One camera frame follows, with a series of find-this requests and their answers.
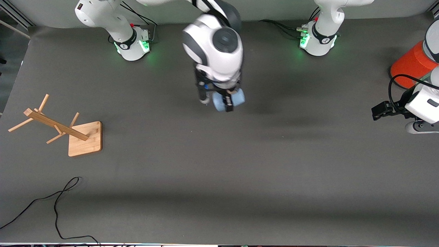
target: red cylinder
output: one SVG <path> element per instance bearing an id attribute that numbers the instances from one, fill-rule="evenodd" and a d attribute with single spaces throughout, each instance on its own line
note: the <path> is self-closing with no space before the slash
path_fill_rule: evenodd
<path id="1" fill-rule="evenodd" d="M 407 74 L 420 79 L 436 68 L 438 63 L 424 53 L 422 45 L 423 41 L 420 41 L 398 59 L 390 68 L 390 75 L 394 77 L 398 74 Z M 395 81 L 403 88 L 411 88 L 415 85 L 415 82 L 406 77 L 398 77 Z"/>

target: wooden stand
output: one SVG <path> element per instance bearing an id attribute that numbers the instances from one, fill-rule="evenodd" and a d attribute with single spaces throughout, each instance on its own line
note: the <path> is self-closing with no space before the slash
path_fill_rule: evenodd
<path id="1" fill-rule="evenodd" d="M 8 131 L 13 132 L 14 130 L 24 126 L 25 124 L 30 123 L 32 120 L 37 120 L 45 125 L 53 127 L 54 129 L 56 129 L 56 131 L 58 131 L 58 135 L 47 141 L 46 142 L 47 144 L 57 140 L 58 138 L 60 138 L 65 134 L 70 135 L 68 141 L 68 155 L 70 157 L 78 156 L 86 153 L 94 153 L 102 150 L 101 122 L 97 121 L 92 123 L 81 124 L 78 126 L 73 126 L 79 116 L 79 113 L 76 113 L 69 127 L 61 123 L 58 123 L 55 120 L 52 120 L 43 114 L 43 108 L 48 98 L 49 95 L 46 94 L 46 96 L 43 99 L 43 102 L 41 103 L 38 109 L 37 108 L 35 108 L 34 110 L 31 110 L 30 108 L 26 109 L 24 111 L 24 114 L 27 117 L 29 117 L 29 119 L 10 128 Z"/>

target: cable connector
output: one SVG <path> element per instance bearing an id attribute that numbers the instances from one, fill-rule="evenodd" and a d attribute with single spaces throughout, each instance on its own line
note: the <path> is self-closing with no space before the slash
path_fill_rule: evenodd
<path id="1" fill-rule="evenodd" d="M 297 32 L 308 33 L 308 29 L 306 27 L 298 27 L 296 28 Z"/>

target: black cable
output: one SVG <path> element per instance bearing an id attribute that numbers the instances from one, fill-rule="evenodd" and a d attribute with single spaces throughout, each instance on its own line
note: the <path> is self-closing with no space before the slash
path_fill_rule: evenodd
<path id="1" fill-rule="evenodd" d="M 418 78 L 415 78 L 413 76 L 409 76 L 409 75 L 406 75 L 406 74 L 398 74 L 398 75 L 392 77 L 390 79 L 390 82 L 389 82 L 389 101 L 392 104 L 392 106 L 395 109 L 395 111 L 398 112 L 399 114 L 404 115 L 404 116 L 409 116 L 409 115 L 403 113 L 399 108 L 396 107 L 395 102 L 393 101 L 393 97 L 392 97 L 392 84 L 395 82 L 395 79 L 398 78 L 398 77 L 406 77 L 406 78 L 412 79 L 412 80 L 414 80 L 414 81 L 416 81 L 416 82 L 418 82 L 418 83 L 420 83 L 422 85 L 425 85 L 427 87 L 431 87 L 431 88 L 439 90 L 438 86 L 432 85 L 430 83 L 426 83 L 426 82 L 424 82 L 424 81 L 422 81 L 422 80 L 420 80 Z"/>
<path id="2" fill-rule="evenodd" d="M 309 19 L 309 20 L 311 21 L 312 19 L 314 19 L 319 13 L 320 13 L 320 9 L 319 9 L 319 11 L 317 11 L 317 13 L 316 13 L 315 15 L 313 15 L 313 16 L 311 17 L 311 19 Z"/>
<path id="3" fill-rule="evenodd" d="M 289 26 L 284 25 L 284 24 L 282 24 L 282 23 L 280 23 L 280 22 L 273 21 L 273 20 L 269 20 L 269 19 L 260 20 L 260 22 L 269 22 L 269 23 L 273 23 L 273 24 L 275 24 L 275 25 L 277 25 L 277 26 L 281 26 L 281 27 L 283 27 L 283 28 L 285 28 L 285 29 L 294 30 L 294 31 L 296 30 L 296 28 L 289 27 Z"/>
<path id="4" fill-rule="evenodd" d="M 130 8 L 130 9 L 128 9 L 127 7 L 121 5 L 121 6 L 124 7 L 125 9 L 129 10 L 130 12 L 135 13 L 138 17 L 140 17 L 140 18 L 145 18 L 145 19 L 151 21 L 152 23 L 154 23 L 154 25 L 157 25 L 157 23 L 155 23 L 155 21 L 151 20 L 151 19 L 148 18 L 148 17 L 144 17 L 143 15 L 141 15 L 141 14 L 137 13 L 136 11 L 134 11 L 134 10 L 133 10 L 129 5 L 127 5 L 124 1 L 122 1 L 122 3 L 124 3 L 126 6 L 128 6 L 128 7 Z"/>
<path id="5" fill-rule="evenodd" d="M 68 240 L 68 239 L 78 239 L 78 238 L 89 237 L 89 238 L 92 238 L 92 239 L 93 239 L 98 245 L 101 245 L 101 244 L 99 243 L 99 241 L 97 241 L 97 240 L 96 240 L 93 236 L 91 236 L 91 235 L 84 235 L 84 236 L 77 236 L 77 237 L 67 237 L 67 238 L 64 238 L 64 237 L 61 235 L 61 232 L 59 231 L 59 228 L 58 228 L 58 210 L 56 209 L 56 205 L 58 204 L 58 200 L 59 200 L 59 198 L 61 197 L 61 195 L 62 195 L 64 192 L 67 191 L 66 188 L 67 188 L 67 186 L 70 184 L 70 182 L 72 182 L 74 179 L 77 179 L 76 182 L 75 182 L 75 184 L 69 187 L 69 188 L 72 188 L 73 186 L 75 186 L 75 185 L 79 182 L 79 178 L 80 178 L 80 177 L 74 177 L 74 178 L 70 179 L 70 181 L 67 182 L 67 184 L 64 186 L 64 189 L 61 191 L 61 193 L 58 195 L 58 197 L 57 197 L 56 200 L 55 200 L 55 203 L 54 203 L 54 211 L 55 211 L 55 215 L 56 215 L 56 217 L 55 217 L 55 228 L 56 228 L 56 231 L 58 232 L 59 237 L 62 238 L 62 239 L 64 239 L 64 240 Z"/>
<path id="6" fill-rule="evenodd" d="M 129 5 L 127 5 L 129 9 L 127 7 L 125 7 L 125 6 L 123 6 L 122 4 L 120 6 L 124 7 L 125 9 L 129 10 L 130 12 L 136 14 L 140 19 L 142 19 L 142 21 L 144 21 L 147 25 L 149 25 L 149 23 L 147 21 L 145 21 L 145 19 L 140 17 L 140 15 L 132 7 L 130 7 Z"/>
<path id="7" fill-rule="evenodd" d="M 279 22 L 277 22 L 277 21 L 273 21 L 273 20 L 260 20 L 260 22 L 273 23 L 273 24 L 276 25 L 276 26 L 277 26 L 282 32 L 284 32 L 286 35 L 288 35 L 288 36 L 290 36 L 290 37 L 292 37 L 292 38 L 295 38 L 295 39 L 299 39 L 299 37 L 294 36 L 294 35 L 288 33 L 288 32 L 284 29 L 284 28 L 286 28 L 286 29 L 294 30 L 294 31 L 295 31 L 295 30 L 296 30 L 295 28 L 291 28 L 291 27 L 285 26 L 284 24 L 279 23 Z"/>
<path id="8" fill-rule="evenodd" d="M 64 188 L 63 188 L 62 190 L 57 191 L 57 192 L 55 192 L 55 193 L 53 193 L 53 194 L 51 194 L 51 195 L 49 195 L 49 196 L 46 196 L 46 197 L 43 197 L 43 198 L 37 198 L 37 199 L 33 200 L 33 201 L 32 201 L 31 203 L 29 203 L 29 205 L 28 205 L 23 211 L 21 211 L 21 213 L 19 213 L 19 214 L 18 214 L 18 215 L 12 220 L 12 221 L 10 221 L 10 222 L 7 223 L 6 225 L 0 227 L 0 229 L 5 228 L 5 227 L 8 226 L 9 224 L 11 224 L 11 223 L 13 223 L 15 220 L 17 220 L 18 217 L 20 217 L 24 212 L 26 212 L 26 210 L 27 210 L 30 206 L 32 206 L 32 204 L 33 204 L 34 202 L 36 202 L 36 201 L 38 201 L 38 200 L 44 200 L 44 199 L 50 198 L 50 197 L 52 197 L 52 196 L 54 196 L 54 195 L 56 195 L 56 194 L 59 194 L 58 197 L 57 197 L 56 200 L 55 200 L 55 203 L 54 203 L 54 211 L 55 211 L 55 214 L 56 214 L 56 218 L 55 218 L 55 228 L 56 228 L 56 231 L 58 232 L 59 237 L 62 238 L 62 239 L 64 239 L 64 240 L 90 237 L 90 238 L 92 238 L 92 239 L 93 239 L 98 245 L 101 245 L 101 244 L 99 243 L 99 241 L 97 241 L 97 240 L 96 240 L 93 236 L 91 236 L 91 235 L 84 235 L 84 236 L 78 236 L 78 237 L 68 237 L 68 238 L 64 238 L 64 237 L 61 235 L 61 232 L 59 231 L 59 228 L 58 228 L 58 211 L 57 211 L 57 209 L 56 209 L 56 205 L 57 205 L 57 203 L 58 203 L 58 200 L 59 200 L 59 198 L 61 197 L 61 195 L 62 195 L 64 192 L 67 192 L 67 191 L 71 190 L 73 187 L 75 187 L 75 186 L 78 184 L 78 182 L 80 181 L 81 178 L 82 178 L 82 177 L 74 177 L 74 178 L 70 179 L 70 180 L 67 182 L 67 184 L 64 186 Z M 71 183 L 72 181 L 74 181 L 74 180 L 76 180 L 75 183 L 69 187 L 70 183 Z"/>
<path id="9" fill-rule="evenodd" d="M 74 177 L 74 178 L 72 178 L 67 184 L 69 184 L 73 179 L 75 179 L 75 178 L 79 178 L 79 177 Z M 74 185 L 72 185 L 72 186 L 70 186 L 69 188 L 67 188 L 67 189 L 65 189 L 64 188 L 64 190 L 65 191 L 68 191 L 68 190 L 70 190 L 71 188 L 73 188 L 73 186 L 75 186 L 77 183 L 78 183 L 78 181 L 74 184 Z M 51 194 L 50 196 L 46 196 L 46 197 L 43 197 L 43 198 L 37 198 L 37 199 L 35 199 L 35 200 L 33 200 L 31 203 L 29 203 L 29 205 L 21 212 L 21 213 L 19 213 L 13 220 L 11 220 L 9 223 L 7 223 L 6 225 L 4 225 L 4 226 L 2 226 L 2 227 L 0 227 L 0 229 L 3 229 L 3 228 L 5 228 L 6 226 L 8 226 L 9 224 L 11 224 L 12 222 L 14 222 L 15 220 L 17 220 L 30 206 L 32 206 L 32 204 L 34 203 L 34 202 L 36 202 L 36 201 L 39 201 L 39 200 L 44 200 L 44 199 L 47 199 L 47 198 L 49 198 L 49 197 L 52 197 L 52 196 L 54 196 L 54 195 L 56 195 L 56 194 L 58 194 L 58 193 L 62 193 L 63 192 L 63 190 L 60 190 L 60 191 L 57 191 L 57 192 L 55 192 L 55 193 L 53 193 L 53 194 Z"/>
<path id="10" fill-rule="evenodd" d="M 312 12 L 312 14 L 309 16 L 309 19 L 308 20 L 311 20 L 312 18 L 313 18 L 313 14 L 316 12 L 316 10 L 318 10 L 319 9 L 319 7 L 317 7 L 313 12 Z"/>

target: gray tabletop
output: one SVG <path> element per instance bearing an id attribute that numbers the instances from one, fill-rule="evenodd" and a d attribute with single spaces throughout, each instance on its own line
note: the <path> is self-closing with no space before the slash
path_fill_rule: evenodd
<path id="1" fill-rule="evenodd" d="M 319 58 L 271 24 L 244 23 L 247 102 L 233 113 L 198 102 L 185 25 L 159 26 L 137 62 L 103 29 L 34 29 L 0 119 L 1 223 L 82 176 L 58 205 L 65 236 L 437 246 L 438 135 L 406 133 L 402 116 L 371 116 L 387 99 L 388 67 L 431 21 L 346 20 Z M 101 152 L 68 157 L 68 138 L 47 145 L 57 133 L 40 123 L 8 133 L 45 93 L 48 116 L 67 124 L 78 111 L 78 124 L 103 123 Z M 36 203 L 0 241 L 61 242 L 53 202 Z"/>

